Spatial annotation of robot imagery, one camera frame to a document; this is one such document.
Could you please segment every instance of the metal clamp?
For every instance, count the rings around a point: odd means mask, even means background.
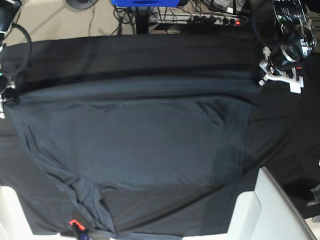
[[[304,78],[297,74],[295,68],[292,68],[292,77],[285,71],[274,69],[269,61],[271,51],[268,47],[263,49],[264,59],[260,62],[259,66],[263,70],[264,74],[259,81],[259,85],[263,86],[267,81],[284,82],[290,85],[290,92],[301,94],[301,88],[304,87]]]
[[[4,110],[4,104],[6,102],[9,102],[13,99],[12,95],[15,93],[11,93],[11,96],[8,97],[7,96],[7,92],[9,90],[14,90],[16,88],[16,83],[15,81],[12,79],[12,77],[6,78],[2,75],[0,75],[0,77],[3,77],[4,79],[2,79],[2,81],[6,81],[5,85],[2,86],[1,92],[0,92],[0,119],[5,119],[6,115],[5,115],[5,110]]]

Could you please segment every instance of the blue box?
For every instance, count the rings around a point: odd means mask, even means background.
[[[180,0],[112,0],[118,7],[177,7]]]

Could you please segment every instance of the black cloth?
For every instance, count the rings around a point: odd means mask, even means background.
[[[30,158],[108,237],[216,234],[216,215],[232,212],[239,191],[211,191],[242,176],[252,107],[229,88],[258,88],[250,75],[227,75],[71,84],[21,94],[5,110]]]
[[[285,83],[268,83],[246,136],[246,168],[264,162],[304,218],[320,215],[319,205],[307,207],[314,198],[310,190],[320,184],[319,65],[318,53],[306,59],[301,95]]]

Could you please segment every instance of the orange clip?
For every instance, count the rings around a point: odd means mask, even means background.
[[[69,222],[69,224],[70,224],[71,226],[72,226],[73,224],[76,224],[81,231],[86,230],[86,228],[85,228],[80,222],[78,222],[78,221],[75,220],[75,219],[72,219],[72,220]]]

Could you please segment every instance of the white surface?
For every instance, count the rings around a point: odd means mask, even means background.
[[[227,240],[227,234],[206,235],[206,236],[186,236],[183,240]]]
[[[305,220],[306,224],[308,224],[309,228],[312,230],[316,239],[320,240],[320,222],[313,222],[312,218],[308,218]]]
[[[0,186],[0,240],[72,240],[60,234],[51,236],[33,235],[22,210],[16,192]]]
[[[236,200],[227,239],[249,240],[261,211],[261,203],[254,191],[240,194]]]
[[[244,203],[236,204],[228,240],[316,240],[266,168],[259,171],[254,194],[247,195],[251,204],[246,204],[246,209],[241,209]],[[245,197],[240,195],[238,200],[244,202]]]

